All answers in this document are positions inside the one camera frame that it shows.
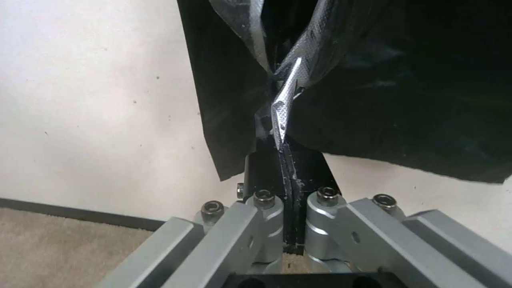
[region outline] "beige carpet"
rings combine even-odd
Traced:
[[[93,287],[151,233],[0,208],[0,287]],[[284,255],[283,273],[305,271]]]

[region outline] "black baseboard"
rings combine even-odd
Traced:
[[[165,221],[0,198],[0,208],[156,231]]]

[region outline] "white wall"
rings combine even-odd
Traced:
[[[198,113],[173,0],[0,2],[0,197],[155,219],[229,204],[243,177],[219,182]],[[512,183],[327,160],[348,200],[440,208],[512,253]]]

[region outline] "metal linkage arm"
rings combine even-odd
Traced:
[[[204,236],[203,227],[171,218],[96,288],[160,287]]]
[[[234,203],[162,286],[221,287],[231,273],[244,273],[263,244],[262,212]]]
[[[409,287],[484,287],[369,199],[341,207],[328,232],[358,268],[391,271]]]
[[[438,210],[420,212],[403,224],[488,287],[512,287],[512,257]]]
[[[96,287],[213,288],[232,274],[278,273],[283,207],[266,190],[229,208],[209,201],[199,223],[171,218]]]
[[[394,273],[409,287],[512,287],[512,257],[439,211],[405,217],[393,197],[308,197],[305,256],[315,272]]]

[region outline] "bolt head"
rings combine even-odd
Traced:
[[[396,200],[388,194],[377,194],[373,196],[373,202],[383,210],[392,210],[396,208]]]
[[[331,187],[320,187],[316,191],[316,200],[323,206],[336,206],[339,201],[339,192]]]
[[[201,216],[205,222],[217,222],[224,215],[224,205],[219,201],[208,201],[201,207]]]
[[[275,195],[268,190],[256,191],[253,197],[254,205],[262,210],[270,209],[275,205]]]
[[[244,198],[244,184],[243,183],[237,183],[237,198],[238,199]]]

